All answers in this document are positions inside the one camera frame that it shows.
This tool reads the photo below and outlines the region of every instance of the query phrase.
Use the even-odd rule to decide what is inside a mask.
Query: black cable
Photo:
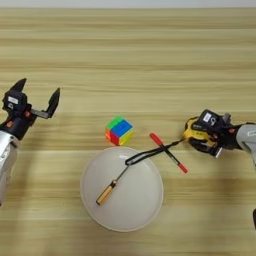
[[[256,209],[253,212],[253,222],[254,222],[254,226],[255,226],[255,229],[256,229]]]
[[[178,141],[174,141],[171,144],[164,145],[163,147],[158,147],[158,148],[154,148],[154,149],[151,149],[151,150],[140,152],[140,153],[128,158],[125,161],[125,164],[126,165],[137,164],[137,163],[139,163],[139,162],[141,162],[141,161],[143,161],[143,160],[145,160],[149,157],[152,157],[152,156],[155,156],[155,155],[158,155],[158,154],[164,152],[166,149],[169,149],[170,147],[178,145],[183,140],[184,140],[184,138],[182,138],[181,140],[178,140]]]

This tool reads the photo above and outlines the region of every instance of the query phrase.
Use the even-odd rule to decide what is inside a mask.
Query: robotic arm
[[[26,79],[18,81],[5,93],[3,99],[3,110],[7,111],[8,117],[0,125],[0,206],[10,182],[11,169],[17,158],[20,141],[37,117],[51,118],[59,104],[60,89],[58,88],[50,98],[46,111],[32,109],[32,105],[27,102],[26,94],[22,92],[25,83]]]
[[[185,125],[184,138],[198,151],[218,157],[222,149],[250,153],[256,169],[256,124],[231,124],[231,115],[220,116],[208,109]]]

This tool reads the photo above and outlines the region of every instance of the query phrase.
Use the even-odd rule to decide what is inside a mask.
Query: cable
[[[130,158],[128,158],[126,161],[125,161],[125,164],[126,165],[134,165],[134,164],[137,164],[149,157],[153,157],[155,155],[158,155],[162,152],[164,152],[165,150],[173,147],[173,146],[177,146],[180,142],[182,142],[184,140],[184,138],[182,138],[181,140],[178,140],[178,141],[174,141],[168,145],[163,145],[162,147],[158,147],[158,148],[154,148],[154,149],[151,149],[151,150],[147,150],[147,151],[143,151],[143,152],[140,152]]]

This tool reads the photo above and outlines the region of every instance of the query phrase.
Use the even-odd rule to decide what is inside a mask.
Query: table surface
[[[205,108],[256,121],[256,9],[0,10],[0,94],[28,78],[25,92],[51,120],[37,120],[22,142],[0,209],[0,255],[254,256],[256,175],[250,156],[219,159],[183,143],[152,160],[164,203],[146,228],[108,231],[88,216],[80,177],[111,146],[104,127],[122,115],[137,150],[180,138]],[[1,119],[6,117],[1,112]]]

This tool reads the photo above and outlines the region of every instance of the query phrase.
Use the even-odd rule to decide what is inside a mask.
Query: white bowl
[[[151,160],[131,166],[119,180],[107,201],[97,198],[126,167],[134,149],[113,147],[103,150],[87,166],[81,179],[81,197],[90,216],[103,227],[129,232],[143,228],[158,214],[163,203],[163,183]]]

